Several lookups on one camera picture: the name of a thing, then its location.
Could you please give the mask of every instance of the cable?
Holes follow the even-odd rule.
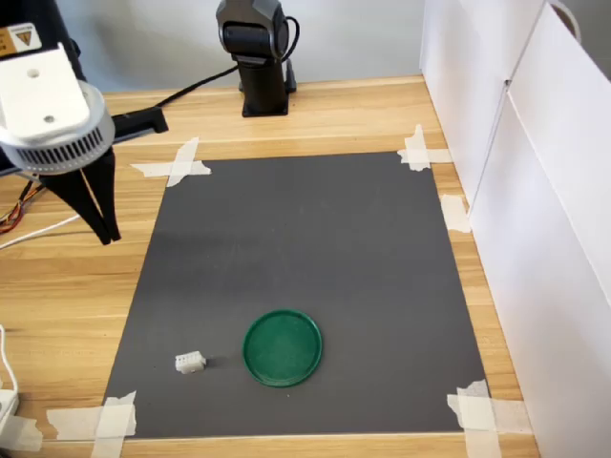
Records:
[[[19,224],[21,219],[26,214],[26,204],[44,189],[44,186],[40,184],[34,188],[34,190],[32,190],[32,185],[32,181],[29,181],[28,184],[26,184],[26,187],[21,192],[17,203],[15,203],[7,214],[0,218],[0,235],[7,234],[17,227],[17,224]]]
[[[172,103],[174,100],[176,100],[177,98],[181,98],[183,95],[189,94],[191,91],[194,91],[195,89],[197,89],[199,86],[203,86],[204,84],[208,84],[211,83],[212,81],[215,81],[219,78],[222,78],[224,76],[227,76],[228,74],[233,73],[235,70],[238,69],[238,66],[236,65],[235,67],[232,67],[230,69],[225,70],[224,72],[220,72],[217,74],[213,74],[212,76],[208,76],[207,78],[203,79],[202,81],[198,81],[197,83],[193,83],[191,86],[187,86],[184,89],[181,89],[180,91],[178,91],[175,94],[170,95],[167,98],[164,98],[163,100],[161,100],[157,105],[155,105],[158,108],[164,107],[166,106],[168,103]]]
[[[25,236],[21,236],[18,237],[17,239],[13,239],[11,241],[7,241],[6,243],[0,245],[0,250],[3,250],[11,245],[15,245],[16,243],[19,243],[21,241],[27,240],[27,239],[33,239],[35,237],[41,236],[43,234],[46,234],[47,232],[51,232],[54,229],[57,229],[58,227],[61,227],[65,224],[68,224],[69,222],[75,221],[77,219],[79,219],[80,216],[79,215],[74,215],[73,217],[70,217],[68,219],[64,219],[63,221],[58,222],[57,224],[54,224],[52,226],[49,227],[45,227],[44,229],[39,229],[37,231],[34,232],[30,232],[29,234],[26,234]]]
[[[293,16],[287,16],[284,20],[291,21],[293,25],[295,26],[295,34],[293,36],[293,42],[291,43],[288,51],[285,52],[283,56],[283,62],[286,62],[286,60],[288,60],[290,55],[293,54],[293,51],[295,51],[295,48],[297,48],[297,43],[299,43],[299,34],[300,34],[301,27],[299,26],[299,21],[295,19]]]
[[[295,36],[293,37],[293,42],[291,43],[290,48],[288,49],[287,52],[284,53],[282,62],[285,62],[290,57],[290,55],[293,54],[293,52],[295,51],[295,48],[297,47],[297,43],[299,42],[299,35],[300,35],[300,27],[299,27],[299,22],[297,21],[297,19],[295,19],[293,16],[287,16],[284,20],[291,21],[294,24]],[[155,106],[158,108],[165,107],[166,105],[175,101],[177,98],[181,98],[182,96],[191,93],[192,91],[197,89],[199,86],[203,86],[204,84],[208,84],[208,83],[211,83],[212,81],[216,81],[219,78],[222,78],[224,76],[227,76],[233,73],[237,69],[238,69],[238,66],[236,65],[235,67],[231,67],[230,69],[227,69],[223,72],[213,74],[212,76],[208,76],[207,78],[201,81],[198,81],[197,83],[193,83],[191,86],[187,86],[186,88],[181,89],[177,93],[174,93],[170,95],[169,97],[164,98],[159,103],[157,103]]]
[[[12,382],[12,390],[17,393],[19,392],[19,384],[17,383],[17,378],[15,377],[14,372],[12,371],[11,365],[9,364],[9,360],[7,359],[7,331],[4,330],[4,326],[0,324],[0,353],[2,354],[2,363],[4,363],[5,368],[9,372],[9,376],[11,377]]]

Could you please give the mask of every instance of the tape strip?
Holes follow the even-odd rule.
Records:
[[[108,398],[106,400],[95,432],[92,458],[119,458],[121,456],[126,433],[131,432],[132,428],[136,432],[135,398],[136,392],[134,391],[121,399]]]
[[[158,162],[150,164],[132,164],[145,177],[168,177],[166,187],[179,184],[187,175],[210,175],[212,171],[201,161],[194,161],[200,139],[193,137],[182,145],[176,153],[174,162]]]
[[[533,433],[524,403],[491,399],[485,381],[456,393],[448,395],[448,406],[465,430],[469,458],[501,458],[498,433]]]
[[[471,232],[471,224],[469,223],[461,196],[450,196],[447,194],[441,196],[441,211],[443,212],[443,219],[446,221],[448,230],[464,233]]]
[[[4,421],[0,448],[14,451],[39,451],[42,448],[42,432],[36,428],[36,420],[11,415]]]
[[[172,172],[172,162],[157,162],[153,164],[132,164],[132,167],[140,170],[145,178],[169,177]],[[203,165],[200,160],[191,162],[191,170],[187,175],[210,175],[212,171]]]
[[[136,392],[108,398],[104,406],[47,410],[58,441],[95,440],[92,458],[117,458],[125,436],[136,434]]]
[[[420,124],[416,125],[412,136],[405,139],[405,150],[397,151],[402,164],[409,164],[410,169],[421,172],[430,169],[431,163],[452,163],[450,151],[445,149],[428,150],[424,140],[424,132]]]

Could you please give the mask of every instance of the wooden table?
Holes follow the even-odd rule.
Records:
[[[107,94],[113,114],[153,105],[169,91]],[[46,410],[100,406],[153,231],[166,178],[144,178],[132,163],[172,161],[200,138],[197,159],[304,156],[396,151],[422,124],[429,148],[446,148],[420,76],[302,84],[290,115],[243,119],[235,89],[189,94],[166,110],[170,131],[116,146],[116,206],[123,239],[101,246],[82,221],[0,251],[0,319],[20,382],[18,414],[35,418],[44,456],[89,456],[91,444],[54,441]],[[463,196],[452,164],[432,166],[440,194]],[[10,207],[24,180],[0,181]],[[3,242],[59,222],[74,212],[41,197]],[[450,233],[460,279],[492,395],[521,394],[471,234]],[[7,380],[4,369],[0,370]],[[503,456],[538,456],[532,436],[504,434]],[[123,456],[465,457],[464,435],[388,434],[306,437],[128,440]]]

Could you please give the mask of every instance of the yellow warning sticker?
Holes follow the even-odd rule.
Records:
[[[26,46],[30,45],[30,40],[32,40],[32,31],[22,31],[21,33],[16,33],[17,38],[23,41]]]
[[[33,23],[16,24],[0,29],[0,56],[42,48]]]

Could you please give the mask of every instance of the green plastic lid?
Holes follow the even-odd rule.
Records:
[[[309,377],[323,353],[316,323],[297,310],[275,310],[258,318],[242,347],[250,374],[266,386],[293,386]]]

